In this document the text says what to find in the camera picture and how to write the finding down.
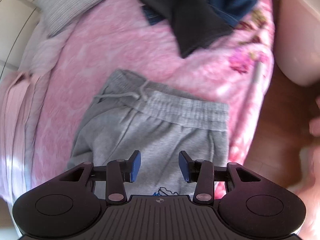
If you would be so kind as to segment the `grey sweatpants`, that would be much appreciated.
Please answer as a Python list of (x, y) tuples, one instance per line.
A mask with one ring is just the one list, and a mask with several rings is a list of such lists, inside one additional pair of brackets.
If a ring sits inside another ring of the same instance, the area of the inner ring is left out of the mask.
[(178, 155), (227, 164), (228, 106), (116, 70), (92, 100), (75, 133), (68, 168), (89, 161), (104, 166), (128, 159), (138, 150), (137, 180), (125, 185), (134, 194), (192, 195), (184, 181)]

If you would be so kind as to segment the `lilac striped duvet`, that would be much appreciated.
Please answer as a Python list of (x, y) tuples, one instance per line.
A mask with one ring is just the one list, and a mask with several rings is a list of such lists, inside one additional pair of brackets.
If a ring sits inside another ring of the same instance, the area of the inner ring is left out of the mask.
[(18, 71), (1, 82), (1, 198), (9, 204), (31, 189), (36, 129), (50, 74), (78, 21), (49, 37), (41, 19)]

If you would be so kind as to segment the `pink floral blanket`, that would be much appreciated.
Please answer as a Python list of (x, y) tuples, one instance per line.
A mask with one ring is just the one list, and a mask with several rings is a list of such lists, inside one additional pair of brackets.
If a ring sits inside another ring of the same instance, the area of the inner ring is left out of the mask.
[(231, 34), (185, 59), (169, 23), (149, 25), (138, 0), (104, 0), (76, 19), (50, 74), (36, 129), (31, 189), (69, 169), (80, 122), (116, 70), (227, 104), (227, 162), (245, 162), (273, 72), (271, 0), (258, 0)]

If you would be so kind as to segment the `navy blue garment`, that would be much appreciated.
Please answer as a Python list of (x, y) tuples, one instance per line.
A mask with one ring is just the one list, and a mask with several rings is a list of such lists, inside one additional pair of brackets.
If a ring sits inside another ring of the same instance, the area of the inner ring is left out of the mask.
[(214, 12), (231, 28), (247, 15), (258, 0), (208, 0)]

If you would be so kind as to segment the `black garment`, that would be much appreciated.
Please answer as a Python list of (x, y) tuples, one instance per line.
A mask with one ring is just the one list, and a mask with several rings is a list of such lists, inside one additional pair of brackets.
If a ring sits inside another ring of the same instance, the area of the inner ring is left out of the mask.
[(219, 17), (208, 0), (140, 0), (170, 23), (181, 58), (199, 48), (208, 48), (233, 29)]

